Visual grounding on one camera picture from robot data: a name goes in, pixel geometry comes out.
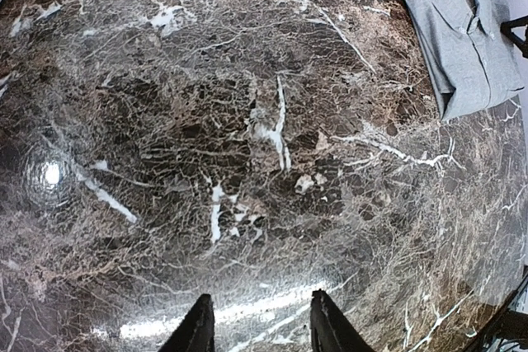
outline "gray shirt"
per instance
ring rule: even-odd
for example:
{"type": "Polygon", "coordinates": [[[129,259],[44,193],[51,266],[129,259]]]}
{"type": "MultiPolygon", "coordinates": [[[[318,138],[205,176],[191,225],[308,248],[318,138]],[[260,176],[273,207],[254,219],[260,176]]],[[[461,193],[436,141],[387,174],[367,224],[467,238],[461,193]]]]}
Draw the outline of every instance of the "gray shirt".
{"type": "Polygon", "coordinates": [[[496,106],[524,84],[500,32],[507,0],[405,0],[442,120],[496,106]]]}

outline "polished stone surface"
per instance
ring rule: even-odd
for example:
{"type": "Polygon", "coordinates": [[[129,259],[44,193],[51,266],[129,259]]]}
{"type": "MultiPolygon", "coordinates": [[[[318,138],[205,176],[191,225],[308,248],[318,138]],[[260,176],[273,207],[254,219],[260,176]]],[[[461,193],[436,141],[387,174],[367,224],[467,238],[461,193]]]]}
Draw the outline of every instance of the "polished stone surface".
{"type": "Polygon", "coordinates": [[[2,350],[155,351],[210,293],[219,351],[306,351],[319,288],[457,350],[521,276],[520,108],[440,124],[401,0],[5,0],[0,78],[2,350]]]}

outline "folded cloth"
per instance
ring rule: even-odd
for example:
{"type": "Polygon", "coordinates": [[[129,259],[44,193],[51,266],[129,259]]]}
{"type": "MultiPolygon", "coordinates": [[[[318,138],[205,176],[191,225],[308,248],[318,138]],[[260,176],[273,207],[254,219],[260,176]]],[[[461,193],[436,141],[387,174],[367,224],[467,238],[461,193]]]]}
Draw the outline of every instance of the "folded cloth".
{"type": "Polygon", "coordinates": [[[523,87],[501,35],[507,0],[405,0],[442,120],[496,106],[523,87]]]}

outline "black robotic claw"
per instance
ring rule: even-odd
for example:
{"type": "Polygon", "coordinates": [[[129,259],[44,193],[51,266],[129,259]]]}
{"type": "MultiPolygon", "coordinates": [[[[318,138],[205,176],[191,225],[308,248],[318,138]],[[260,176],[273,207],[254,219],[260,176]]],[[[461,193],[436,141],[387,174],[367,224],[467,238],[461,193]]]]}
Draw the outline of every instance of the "black robotic claw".
{"type": "Polygon", "coordinates": [[[313,352],[374,352],[323,290],[312,293],[313,352]]]}
{"type": "MultiPolygon", "coordinates": [[[[313,292],[310,314],[313,352],[374,352],[323,290],[313,292]]],[[[215,315],[202,294],[159,352],[215,352],[215,315]]]]}
{"type": "Polygon", "coordinates": [[[215,352],[215,314],[209,294],[202,294],[159,352],[215,352]]]}

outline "marble tabletop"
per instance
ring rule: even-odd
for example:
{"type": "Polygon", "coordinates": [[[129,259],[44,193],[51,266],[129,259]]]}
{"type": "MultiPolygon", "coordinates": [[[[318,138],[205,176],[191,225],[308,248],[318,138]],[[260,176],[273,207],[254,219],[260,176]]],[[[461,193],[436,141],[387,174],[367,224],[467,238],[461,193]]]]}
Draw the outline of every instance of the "marble tabletop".
{"type": "Polygon", "coordinates": [[[438,112],[402,0],[4,0],[0,349],[460,350],[521,278],[516,100],[438,112]]]}

